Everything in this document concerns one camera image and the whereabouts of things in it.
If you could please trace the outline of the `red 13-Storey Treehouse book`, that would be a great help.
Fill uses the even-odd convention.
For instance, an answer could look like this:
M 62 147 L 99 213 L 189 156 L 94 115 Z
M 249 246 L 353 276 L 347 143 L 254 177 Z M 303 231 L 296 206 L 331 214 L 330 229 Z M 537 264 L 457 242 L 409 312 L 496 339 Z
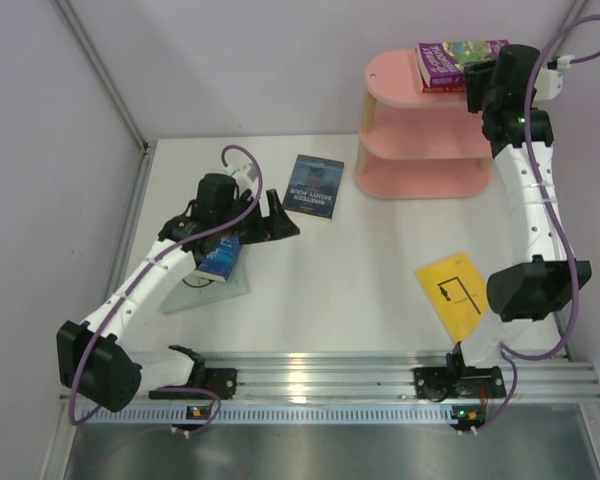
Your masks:
M 422 77 L 422 92 L 426 94 L 440 94 L 440 93 L 461 93 L 466 91 L 464 83 L 451 83 L 441 85 L 431 85 L 427 80 Z

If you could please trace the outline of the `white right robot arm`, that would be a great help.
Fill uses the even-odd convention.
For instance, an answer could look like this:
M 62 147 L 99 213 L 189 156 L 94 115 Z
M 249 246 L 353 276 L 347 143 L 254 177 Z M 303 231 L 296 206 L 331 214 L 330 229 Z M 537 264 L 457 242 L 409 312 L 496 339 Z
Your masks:
M 507 343 L 535 322 L 570 307 L 575 325 L 579 293 L 592 269 L 575 258 L 559 219 L 552 174 L 554 135 L 549 114 L 533 107 L 540 52 L 506 45 L 492 60 L 465 68 L 467 109 L 482 132 L 508 196 L 513 264 L 487 281 L 489 312 L 454 348 L 462 362 L 446 372 L 449 389 L 470 396 L 483 384 L 480 368 L 496 365 Z

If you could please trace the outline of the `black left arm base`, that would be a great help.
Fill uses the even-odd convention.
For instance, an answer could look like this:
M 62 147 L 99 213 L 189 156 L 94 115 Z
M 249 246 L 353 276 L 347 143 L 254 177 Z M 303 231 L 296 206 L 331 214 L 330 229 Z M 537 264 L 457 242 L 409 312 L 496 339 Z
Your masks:
M 206 359 L 199 353 L 178 345 L 168 347 L 171 356 L 169 366 L 176 360 L 177 366 L 184 362 L 186 372 L 184 381 L 160 382 L 155 388 L 148 391 L 152 400 L 200 400 L 211 399 L 208 392 L 217 395 L 221 400 L 230 400 L 234 397 L 237 388 L 237 370 L 235 368 L 215 368 L 206 365 Z

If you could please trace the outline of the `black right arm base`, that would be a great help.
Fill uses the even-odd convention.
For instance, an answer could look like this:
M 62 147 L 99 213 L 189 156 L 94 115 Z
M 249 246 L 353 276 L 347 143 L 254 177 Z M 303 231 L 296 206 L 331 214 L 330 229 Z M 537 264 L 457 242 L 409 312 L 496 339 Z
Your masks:
M 467 366 L 460 345 L 445 356 L 442 367 L 419 367 L 413 370 L 416 397 L 441 403 L 447 399 L 501 399 L 506 387 L 498 366 Z

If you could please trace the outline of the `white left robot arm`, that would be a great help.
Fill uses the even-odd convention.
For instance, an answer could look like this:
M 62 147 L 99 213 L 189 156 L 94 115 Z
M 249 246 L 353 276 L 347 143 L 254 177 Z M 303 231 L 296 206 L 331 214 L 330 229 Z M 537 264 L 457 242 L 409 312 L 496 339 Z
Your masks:
M 259 206 L 261 187 L 241 186 L 211 173 L 183 213 L 168 220 L 130 277 L 82 322 L 67 321 L 56 336 L 61 383 L 74 395 L 111 412 L 138 393 L 174 388 L 194 397 L 205 388 L 204 359 L 171 345 L 162 352 L 134 353 L 126 334 L 141 330 L 166 297 L 225 239 L 256 244 L 299 235 L 274 189 L 266 191 L 269 213 Z

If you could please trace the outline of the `purple 117-Storey Treehouse book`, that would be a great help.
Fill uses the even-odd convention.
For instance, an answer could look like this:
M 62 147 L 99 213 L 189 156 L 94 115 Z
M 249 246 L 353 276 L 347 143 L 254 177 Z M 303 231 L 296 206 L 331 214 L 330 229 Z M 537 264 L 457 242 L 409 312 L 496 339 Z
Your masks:
M 420 78 L 431 85 L 465 84 L 467 64 L 492 60 L 508 44 L 506 39 L 419 43 L 416 59 Z

